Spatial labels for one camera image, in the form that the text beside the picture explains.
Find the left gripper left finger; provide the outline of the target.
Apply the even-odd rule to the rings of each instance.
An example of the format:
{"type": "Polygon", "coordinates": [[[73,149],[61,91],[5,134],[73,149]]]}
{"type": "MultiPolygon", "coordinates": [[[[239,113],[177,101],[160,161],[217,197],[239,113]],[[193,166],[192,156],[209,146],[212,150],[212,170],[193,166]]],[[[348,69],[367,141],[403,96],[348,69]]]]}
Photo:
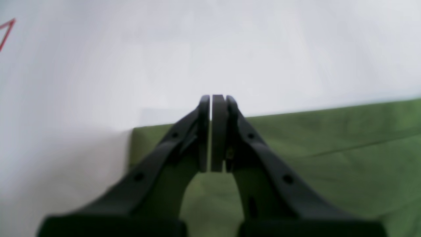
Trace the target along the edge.
{"type": "Polygon", "coordinates": [[[175,123],[126,176],[92,203],[47,217],[38,237],[187,237],[185,189],[207,168],[210,97],[175,123]]]}

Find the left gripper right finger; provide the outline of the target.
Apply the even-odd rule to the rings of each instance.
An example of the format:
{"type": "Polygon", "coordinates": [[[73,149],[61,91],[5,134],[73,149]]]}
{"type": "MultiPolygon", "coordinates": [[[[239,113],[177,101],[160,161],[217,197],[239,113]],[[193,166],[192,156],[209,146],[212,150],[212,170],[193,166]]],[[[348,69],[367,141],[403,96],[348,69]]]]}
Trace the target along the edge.
{"type": "Polygon", "coordinates": [[[322,198],[273,152],[232,96],[212,96],[211,170],[233,174],[244,222],[239,237],[385,237],[383,225],[322,198]]]}

